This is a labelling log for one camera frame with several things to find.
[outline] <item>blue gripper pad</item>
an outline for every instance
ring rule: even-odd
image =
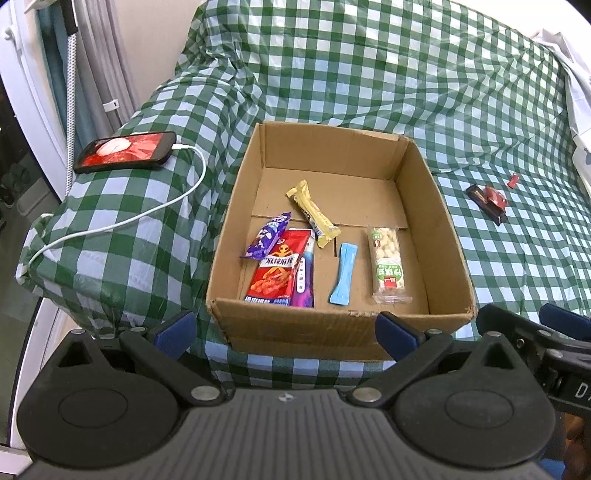
[[[390,312],[375,319],[375,337],[380,346],[399,362],[425,342],[425,334],[407,325]]]
[[[150,330],[146,336],[154,346],[175,360],[197,338],[197,320],[193,312],[184,311]]]
[[[591,320],[547,303],[540,309],[540,323],[575,340],[591,342]]]

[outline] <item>phone screen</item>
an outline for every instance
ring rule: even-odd
[[[152,160],[154,151],[164,134],[130,135],[100,140],[95,144],[94,153],[88,155],[80,165],[90,167],[129,161]]]

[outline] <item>green checkered tablecloth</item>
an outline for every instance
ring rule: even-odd
[[[17,277],[94,334],[199,318],[195,355],[224,381],[278,388],[355,385],[388,364],[246,355],[231,350],[204,297],[216,240],[254,125],[311,122],[413,138],[435,176],[480,305],[530,319],[547,301],[591,313],[588,198],[571,164],[563,72],[543,47],[447,0],[209,0],[176,75],[122,133],[173,130],[209,166],[182,203],[150,218],[32,254],[68,233],[112,224],[185,192],[191,153],[162,170],[81,175],[27,237]],[[504,184],[516,171],[520,183]],[[467,199],[472,183],[508,194],[495,226]],[[472,336],[465,327],[460,336]]]

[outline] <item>smartphone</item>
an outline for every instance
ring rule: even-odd
[[[177,141],[174,132],[102,138],[88,145],[74,164],[74,172],[157,168],[166,162]]]

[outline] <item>white curtain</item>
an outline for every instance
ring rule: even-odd
[[[98,137],[109,137],[138,107],[137,94],[119,44],[113,0],[75,0],[79,34],[77,68]],[[118,108],[109,109],[116,100]]]

